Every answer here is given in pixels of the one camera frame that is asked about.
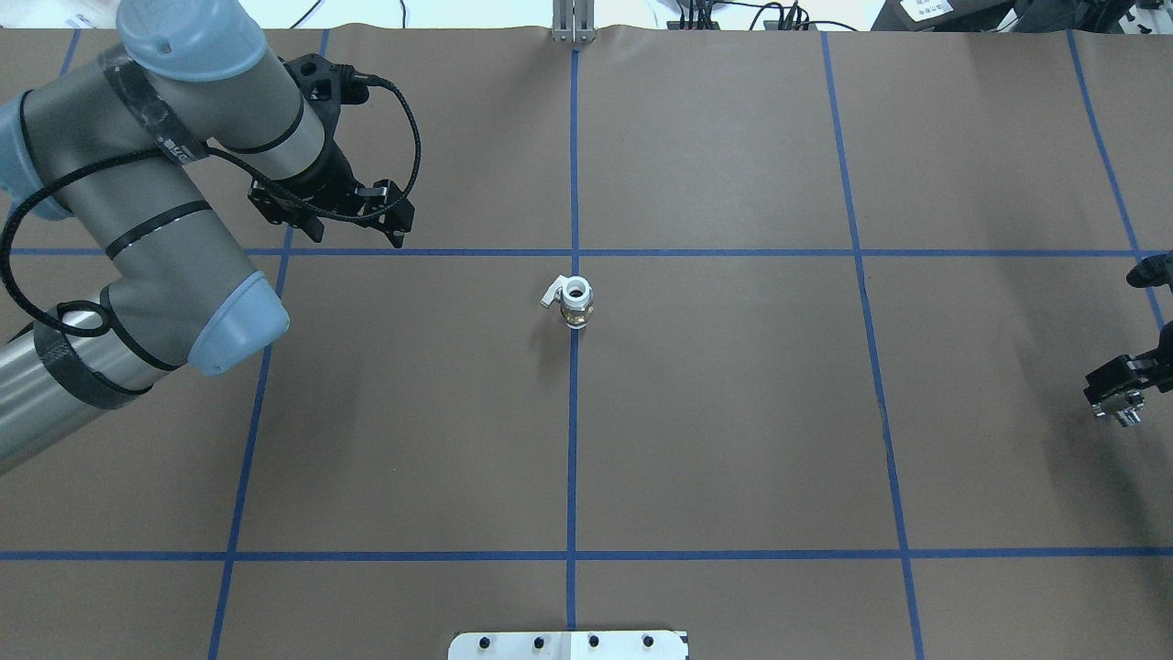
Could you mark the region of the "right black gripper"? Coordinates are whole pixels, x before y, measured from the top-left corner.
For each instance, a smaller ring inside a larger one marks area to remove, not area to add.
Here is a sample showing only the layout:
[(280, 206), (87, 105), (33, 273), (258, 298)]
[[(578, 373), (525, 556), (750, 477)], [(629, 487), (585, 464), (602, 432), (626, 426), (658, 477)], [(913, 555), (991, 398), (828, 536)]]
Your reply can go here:
[(1089, 404), (1101, 404), (1112, 397), (1114, 416), (1139, 416), (1148, 390), (1172, 390), (1172, 324), (1160, 329), (1155, 349), (1139, 356), (1112, 358), (1084, 379), (1086, 386), (1082, 393)]

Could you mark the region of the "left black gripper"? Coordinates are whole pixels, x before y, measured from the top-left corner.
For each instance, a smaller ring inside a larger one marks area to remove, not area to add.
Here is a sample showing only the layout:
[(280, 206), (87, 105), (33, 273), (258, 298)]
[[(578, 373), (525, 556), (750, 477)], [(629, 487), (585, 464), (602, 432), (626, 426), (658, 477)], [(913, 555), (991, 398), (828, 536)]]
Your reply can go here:
[[(404, 249), (405, 237), (413, 230), (415, 207), (407, 193), (394, 182), (367, 185), (358, 181), (334, 138), (327, 141), (323, 154), (307, 171), (278, 181), (278, 184), (297, 199), (331, 213), (357, 216), (378, 212), (377, 220), (357, 222), (357, 225), (377, 229), (394, 249)], [(325, 225), (317, 215), (269, 192), (259, 181), (251, 182), (248, 200), (270, 225), (294, 227), (310, 241), (323, 243)]]

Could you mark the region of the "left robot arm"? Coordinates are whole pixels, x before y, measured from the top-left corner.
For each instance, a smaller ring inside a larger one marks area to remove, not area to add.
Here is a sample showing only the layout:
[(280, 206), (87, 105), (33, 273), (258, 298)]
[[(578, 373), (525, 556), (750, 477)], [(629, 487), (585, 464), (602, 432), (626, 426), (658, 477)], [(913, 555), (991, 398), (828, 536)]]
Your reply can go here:
[[(364, 184), (335, 142), (344, 106), (387, 79), (307, 54), (278, 56), (237, 1), (123, 1), (120, 42), (4, 104), (4, 290), (28, 317), (4, 343), (4, 472), (190, 365), (217, 376), (274, 343), (291, 319), (187, 166), (250, 177), (265, 222), (323, 241), (323, 222), (401, 249), (411, 191)], [(30, 216), (77, 220), (117, 271), (95, 295), (40, 305), (12, 249)]]

